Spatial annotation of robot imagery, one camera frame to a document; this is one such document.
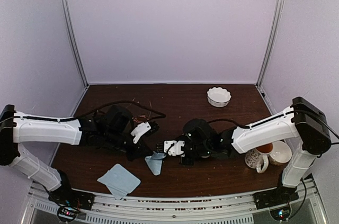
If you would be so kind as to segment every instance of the wooden table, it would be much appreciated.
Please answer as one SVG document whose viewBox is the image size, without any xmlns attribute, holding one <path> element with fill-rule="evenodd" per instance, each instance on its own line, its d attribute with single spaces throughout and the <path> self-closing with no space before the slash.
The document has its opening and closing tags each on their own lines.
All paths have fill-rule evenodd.
<svg viewBox="0 0 339 224">
<path fill-rule="evenodd" d="M 182 133 L 184 124 L 193 118 L 231 118 L 246 124 L 270 115 L 254 85 L 224 85 L 232 99 L 222 109 L 207 102 L 206 91 L 210 87 L 213 85 L 95 85 L 87 91 L 77 114 L 117 100 L 151 103 L 153 109 L 167 114 L 166 119 L 157 120 L 160 130 L 145 140 L 152 148 L 158 141 L 175 139 Z M 128 109 L 134 115 L 148 115 L 134 106 Z M 213 126 L 221 131 L 233 125 L 218 122 Z M 116 163 L 141 180 L 130 196 L 149 197 L 223 195 L 268 189 L 276 186 L 283 169 L 270 165 L 264 174 L 257 174 L 245 165 L 243 156 L 229 160 L 197 160 L 191 167 L 181 166 L 179 158 L 168 157 L 164 160 L 162 173 L 154 176 L 143 159 L 129 162 L 123 153 L 64 144 L 57 152 L 53 167 L 66 172 L 76 189 L 109 193 L 105 185 L 96 180 Z"/>
</svg>

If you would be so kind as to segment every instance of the white cup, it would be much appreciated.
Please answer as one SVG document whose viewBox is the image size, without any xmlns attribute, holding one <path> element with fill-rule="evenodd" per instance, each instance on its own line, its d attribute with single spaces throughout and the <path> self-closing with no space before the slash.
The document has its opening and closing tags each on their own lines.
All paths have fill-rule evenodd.
<svg viewBox="0 0 339 224">
<path fill-rule="evenodd" d="M 245 155 L 245 163 L 250 168 L 256 169 L 259 174 L 266 171 L 269 166 L 268 156 L 273 151 L 273 145 L 268 144 L 248 151 Z"/>
<path fill-rule="evenodd" d="M 270 163 L 274 166 L 281 166 L 292 158 L 291 148 L 283 141 L 273 143 L 273 151 L 269 156 Z"/>
</svg>

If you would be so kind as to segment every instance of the white backdrop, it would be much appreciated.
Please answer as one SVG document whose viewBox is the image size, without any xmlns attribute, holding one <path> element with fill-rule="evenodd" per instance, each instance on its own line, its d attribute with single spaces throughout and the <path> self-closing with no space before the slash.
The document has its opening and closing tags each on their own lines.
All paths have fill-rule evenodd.
<svg viewBox="0 0 339 224">
<path fill-rule="evenodd" d="M 90 84 L 254 83 L 276 0 L 68 0 Z"/>
<path fill-rule="evenodd" d="M 263 87 L 276 111 L 302 96 L 339 132 L 339 0 L 286 0 Z M 339 219 L 339 146 L 312 172 L 332 224 Z"/>
<path fill-rule="evenodd" d="M 67 117 L 84 88 L 60 0 L 0 0 L 0 111 Z M 26 144 L 49 163 L 55 143 Z M 17 224 L 32 180 L 0 166 L 0 223 Z"/>
</svg>

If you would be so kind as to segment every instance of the mug handle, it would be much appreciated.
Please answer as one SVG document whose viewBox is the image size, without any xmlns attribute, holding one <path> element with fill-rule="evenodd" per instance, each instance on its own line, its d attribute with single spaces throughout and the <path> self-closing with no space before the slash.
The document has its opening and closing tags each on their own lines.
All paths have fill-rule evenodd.
<svg viewBox="0 0 339 224">
<path fill-rule="evenodd" d="M 256 164 L 256 171 L 258 172 L 258 174 L 264 173 L 269 166 L 269 159 L 268 159 L 267 155 L 263 155 L 263 160 L 264 160 L 263 168 L 261 168 L 261 164 L 262 164 L 261 162 Z"/>
</svg>

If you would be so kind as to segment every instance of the folded cloth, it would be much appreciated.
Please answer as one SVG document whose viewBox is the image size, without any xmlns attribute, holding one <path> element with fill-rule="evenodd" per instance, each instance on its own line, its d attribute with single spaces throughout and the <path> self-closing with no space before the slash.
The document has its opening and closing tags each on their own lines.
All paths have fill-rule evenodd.
<svg viewBox="0 0 339 224">
<path fill-rule="evenodd" d="M 120 164 L 114 165 L 97 181 L 106 185 L 113 197 L 118 200 L 134 191 L 141 182 Z"/>
<path fill-rule="evenodd" d="M 164 153 L 153 153 L 152 156 L 145 157 L 147 166 L 154 175 L 159 175 L 161 173 L 161 166 L 165 157 L 166 154 Z"/>
</svg>

